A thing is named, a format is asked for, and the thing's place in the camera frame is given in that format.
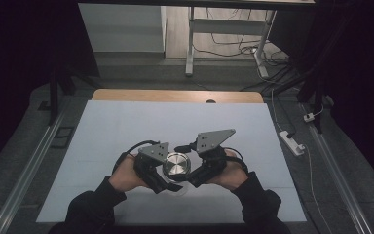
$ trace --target wooden board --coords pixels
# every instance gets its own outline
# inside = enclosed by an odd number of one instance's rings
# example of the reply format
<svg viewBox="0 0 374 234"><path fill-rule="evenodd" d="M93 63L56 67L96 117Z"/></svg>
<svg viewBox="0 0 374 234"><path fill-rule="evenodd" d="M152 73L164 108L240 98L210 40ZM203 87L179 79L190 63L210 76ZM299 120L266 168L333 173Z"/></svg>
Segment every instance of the wooden board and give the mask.
<svg viewBox="0 0 374 234"><path fill-rule="evenodd" d="M262 96L255 92L100 89L93 94L93 100L204 103L209 99L217 103L263 103Z"/></svg>

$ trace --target white cable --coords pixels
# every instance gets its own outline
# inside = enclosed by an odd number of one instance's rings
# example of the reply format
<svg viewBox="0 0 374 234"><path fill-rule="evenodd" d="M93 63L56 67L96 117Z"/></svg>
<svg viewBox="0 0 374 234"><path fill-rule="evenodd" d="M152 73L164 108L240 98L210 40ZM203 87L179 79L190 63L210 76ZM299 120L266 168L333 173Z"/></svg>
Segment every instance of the white cable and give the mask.
<svg viewBox="0 0 374 234"><path fill-rule="evenodd" d="M321 112L323 111L323 104L321 105L321 111L320 112L318 112L318 113L316 113L316 114L314 114L314 116L317 116L317 115L319 115Z"/></svg>
<svg viewBox="0 0 374 234"><path fill-rule="evenodd" d="M273 113L275 114L275 123L276 123L276 125L278 125L278 128L280 129L280 131L283 132L283 129L281 128L281 126L278 123L278 118L276 117L275 103L273 102L273 90L274 89L272 89L272 106L273 106Z"/></svg>
<svg viewBox="0 0 374 234"><path fill-rule="evenodd" d="M309 156L309 168L310 168L310 171L311 171L311 191L312 191L312 196L314 197L315 203L316 203L316 205L318 207L318 213L320 214L321 218L323 219L324 223L326 224L327 230L329 230L330 234L333 234L332 231L330 230L329 225L327 224L326 219L324 218L323 214L321 213L320 207L318 206L318 201L316 199L315 192L314 192L311 152L309 151L308 145L304 144L304 146L308 150L308 156Z"/></svg>

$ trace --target black curtain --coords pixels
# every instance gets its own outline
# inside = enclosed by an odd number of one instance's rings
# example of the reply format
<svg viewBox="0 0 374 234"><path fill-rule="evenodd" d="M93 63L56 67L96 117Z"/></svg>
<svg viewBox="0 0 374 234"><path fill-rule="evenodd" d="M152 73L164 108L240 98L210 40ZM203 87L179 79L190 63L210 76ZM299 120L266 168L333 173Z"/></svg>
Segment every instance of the black curtain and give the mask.
<svg viewBox="0 0 374 234"><path fill-rule="evenodd" d="M332 53L332 116L374 169L374 1L362 1Z"/></svg>
<svg viewBox="0 0 374 234"><path fill-rule="evenodd" d="M78 4L0 1L0 151L56 65L99 76Z"/></svg>

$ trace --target white power strip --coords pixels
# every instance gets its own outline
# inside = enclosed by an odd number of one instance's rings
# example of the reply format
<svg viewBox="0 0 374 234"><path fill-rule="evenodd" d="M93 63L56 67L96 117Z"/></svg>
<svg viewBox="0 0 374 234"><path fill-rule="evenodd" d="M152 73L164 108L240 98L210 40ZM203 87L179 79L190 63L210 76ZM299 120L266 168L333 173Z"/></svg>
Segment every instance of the white power strip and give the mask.
<svg viewBox="0 0 374 234"><path fill-rule="evenodd" d="M304 115L303 119L305 120L306 123L309 123L309 122L315 120L315 115L314 115L314 113L310 113L310 114Z"/></svg>
<svg viewBox="0 0 374 234"><path fill-rule="evenodd" d="M287 147L291 150L291 152L294 154L294 156L300 156L305 153L303 151L305 149L305 146L303 144L297 144L296 141L291 137L287 138L288 132L282 131L279 133L279 136L281 139L286 143Z"/></svg>

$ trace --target person's left hand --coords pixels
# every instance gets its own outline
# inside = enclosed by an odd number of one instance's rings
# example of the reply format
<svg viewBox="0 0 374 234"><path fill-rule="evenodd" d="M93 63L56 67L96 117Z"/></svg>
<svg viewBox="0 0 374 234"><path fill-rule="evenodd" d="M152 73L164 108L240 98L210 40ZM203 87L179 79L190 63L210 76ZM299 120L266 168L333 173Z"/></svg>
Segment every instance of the person's left hand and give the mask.
<svg viewBox="0 0 374 234"><path fill-rule="evenodd" d="M148 187L147 184L136 174L134 170L135 158L130 154L121 162L114 174L108 179L115 190L127 192L136 187Z"/></svg>

